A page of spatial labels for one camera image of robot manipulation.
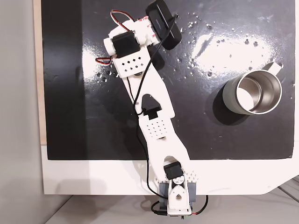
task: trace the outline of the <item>wooden edge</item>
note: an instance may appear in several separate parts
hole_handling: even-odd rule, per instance
[[[34,39],[36,52],[36,85],[38,100],[39,132],[41,145],[47,145],[46,113],[43,85],[43,34],[42,34],[42,3],[33,0]]]

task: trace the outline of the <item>floor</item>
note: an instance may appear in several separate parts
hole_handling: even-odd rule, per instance
[[[299,198],[299,177],[288,181],[282,187]],[[299,223],[299,203],[277,188],[265,195],[209,198],[205,211],[198,216],[187,218],[184,223]],[[73,196],[47,224],[181,223],[179,217],[153,214],[150,205],[156,200],[156,196]],[[198,196],[194,210],[199,210],[204,201],[204,196]]]

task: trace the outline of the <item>mug handle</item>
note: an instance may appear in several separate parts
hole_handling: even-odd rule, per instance
[[[271,73],[272,75],[276,76],[279,71],[281,70],[281,67],[275,63],[275,62],[272,62],[270,64],[267,64],[263,70],[267,70],[269,73]]]

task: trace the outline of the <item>red wire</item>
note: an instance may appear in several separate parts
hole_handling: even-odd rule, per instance
[[[113,13],[121,13],[121,14],[125,14],[129,19],[131,19],[132,21],[134,21],[134,19],[128,14],[128,13],[125,13],[123,11],[120,11],[120,10],[111,10],[110,14],[111,16],[113,17],[114,21],[117,22],[120,26],[122,26],[124,29],[126,29],[127,31],[130,31],[128,28],[126,28],[124,25],[122,25],[117,19],[116,17],[113,15]],[[95,59],[95,61],[97,63],[100,63],[102,65],[110,65],[111,64],[111,61],[112,61],[112,57],[98,57]]]
[[[97,63],[100,63],[100,64],[102,64],[102,65],[110,65],[110,63],[111,63],[111,59],[112,59],[112,57],[98,57],[98,58],[96,58],[95,59],[95,61],[97,62]]]
[[[128,28],[126,28],[124,25],[122,25],[117,19],[116,17],[113,15],[113,12],[111,11],[111,16],[113,17],[113,19],[121,26],[123,27],[126,31],[130,31]]]
[[[133,19],[128,13],[123,12],[123,11],[121,11],[121,10],[115,10],[115,9],[113,9],[111,12],[112,12],[112,13],[123,13],[123,14],[125,14],[127,17],[129,17],[131,20],[134,21],[134,19]]]

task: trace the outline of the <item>gray wall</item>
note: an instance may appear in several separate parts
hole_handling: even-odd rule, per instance
[[[43,195],[32,0],[0,1],[0,223],[45,223],[69,196]]]

